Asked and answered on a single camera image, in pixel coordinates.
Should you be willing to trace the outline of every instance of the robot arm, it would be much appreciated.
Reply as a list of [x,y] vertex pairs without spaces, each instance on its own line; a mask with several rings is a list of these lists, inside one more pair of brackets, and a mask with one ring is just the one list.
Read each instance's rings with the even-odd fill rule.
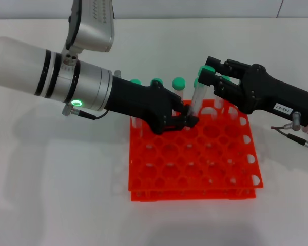
[[[7,37],[0,37],[0,86],[68,105],[141,118],[156,134],[198,122],[198,118],[187,116],[188,106],[180,97],[158,81],[149,87],[136,85],[69,53],[55,53]],[[172,110],[180,114],[173,116]],[[78,115],[96,119],[83,111]]]
[[293,134],[285,134],[281,129],[301,129],[308,134],[308,92],[272,78],[259,64],[252,66],[228,59],[223,64],[220,60],[209,57],[206,65],[211,66],[221,75],[239,79],[236,85],[215,73],[203,69],[199,82],[213,85],[214,94],[236,105],[238,109],[251,114],[255,110],[265,110],[292,123],[283,127],[272,127],[297,143],[307,146],[308,141]]
[[[188,105],[158,81],[136,85],[112,72],[78,60],[83,50],[108,52],[114,40],[111,0],[74,0],[62,53],[0,37],[0,86],[65,103],[70,113],[99,119],[73,106],[141,118],[156,134],[193,127]],[[172,116],[172,111],[180,112]]]

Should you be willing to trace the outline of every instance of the black cable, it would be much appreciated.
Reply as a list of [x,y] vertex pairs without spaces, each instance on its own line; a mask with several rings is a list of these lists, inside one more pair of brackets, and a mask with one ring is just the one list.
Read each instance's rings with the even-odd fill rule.
[[273,128],[273,127],[271,127],[271,128],[278,131],[280,134],[287,137],[288,139],[291,139],[292,141],[297,142],[300,145],[305,145],[307,143],[307,140],[304,139],[304,138],[298,137],[298,136],[290,134],[290,133],[286,134],[286,133],[282,132],[281,130]]
[[284,126],[283,126],[283,127],[271,127],[271,129],[274,129],[274,130],[282,130],[282,129],[284,129]]
[[102,115],[96,117],[96,119],[101,119],[101,118],[103,118],[103,117],[108,113],[108,111],[109,111],[109,110],[107,109],[105,113],[103,113]]
[[275,129],[276,131],[278,131],[280,134],[284,135],[285,137],[287,137],[287,134],[285,132],[282,132],[281,130],[279,129]]
[[101,118],[103,118],[103,117],[108,113],[108,111],[109,111],[109,110],[106,110],[105,113],[103,113],[102,115],[100,115],[100,116],[97,117],[97,116],[95,116],[95,115],[93,115],[93,114],[89,114],[89,113],[87,113],[87,112],[85,112],[85,111],[80,110],[78,116],[83,117],[83,118],[86,118],[86,119],[96,120],[96,119],[101,119]]

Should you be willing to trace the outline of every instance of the clear test tube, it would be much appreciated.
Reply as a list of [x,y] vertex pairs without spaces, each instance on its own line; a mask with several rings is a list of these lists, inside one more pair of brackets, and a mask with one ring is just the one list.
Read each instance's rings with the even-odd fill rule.
[[[130,80],[130,82],[135,83],[137,85],[141,85],[141,81],[139,79],[132,79]],[[136,129],[140,129],[142,127],[142,120],[136,117],[131,117],[131,122],[132,122],[132,126]]]
[[[174,93],[180,96],[181,99],[183,99],[185,86],[186,86],[186,82],[184,78],[182,77],[174,78],[172,81],[172,88],[174,89]],[[172,115],[173,116],[176,115],[176,112],[174,110],[172,111]]]
[[[202,66],[201,69],[199,70],[199,76],[202,72],[202,69],[207,69],[213,73],[216,72],[213,67]],[[201,110],[208,86],[198,82],[198,78],[195,80],[194,86],[195,86],[195,90],[194,90],[193,97],[191,99],[191,103],[190,103],[187,115],[198,116]]]
[[[225,76],[225,75],[222,75],[221,77],[223,77],[224,79],[230,81],[230,78]],[[221,97],[218,97],[215,95],[215,100],[214,100],[214,107],[216,109],[221,109],[224,105],[224,99],[222,99]]]

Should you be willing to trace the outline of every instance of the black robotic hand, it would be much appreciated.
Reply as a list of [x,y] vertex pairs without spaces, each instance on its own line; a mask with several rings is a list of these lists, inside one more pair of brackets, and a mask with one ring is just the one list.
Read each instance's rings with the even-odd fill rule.
[[288,120],[295,112],[301,115],[301,125],[308,125],[308,92],[274,79],[259,64],[252,66],[228,59],[220,63],[209,57],[205,63],[221,75],[239,79],[234,84],[215,73],[203,69],[199,82],[214,86],[214,94],[251,114],[254,110],[265,110]]
[[[105,106],[107,110],[144,120],[155,134],[194,127],[199,119],[187,116],[188,108],[189,105],[184,105],[178,95],[156,80],[147,87],[118,77],[113,77],[111,94]],[[173,116],[173,110],[180,114]]]

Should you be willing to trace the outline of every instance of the green cap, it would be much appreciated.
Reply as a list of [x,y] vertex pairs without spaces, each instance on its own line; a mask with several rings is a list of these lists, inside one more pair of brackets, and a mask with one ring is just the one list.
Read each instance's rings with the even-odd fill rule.
[[197,85],[198,82],[199,82],[199,78],[196,78],[196,79],[194,80],[194,88],[196,88],[196,85]]
[[162,85],[163,85],[163,80],[161,80],[160,78],[154,78],[152,79],[151,83],[150,84],[153,84],[153,81],[154,80],[157,80],[158,82],[160,82]]
[[141,85],[142,82],[139,79],[133,78],[132,80],[130,80],[130,82],[135,83],[137,85]]
[[172,81],[172,88],[174,88],[176,91],[182,91],[185,89],[185,85],[186,82],[182,77],[174,78]]
[[204,66],[201,66],[201,68],[200,68],[200,70],[199,70],[199,74],[198,74],[199,76],[200,76],[200,74],[201,74],[201,72],[202,72],[202,69],[207,69],[207,70],[209,70],[209,71],[211,71],[211,72],[216,73],[216,71],[215,71],[215,69],[214,69],[213,67],[204,65]]
[[222,75],[221,77],[223,77],[224,79],[230,81],[230,78],[228,76],[226,76],[226,75]]

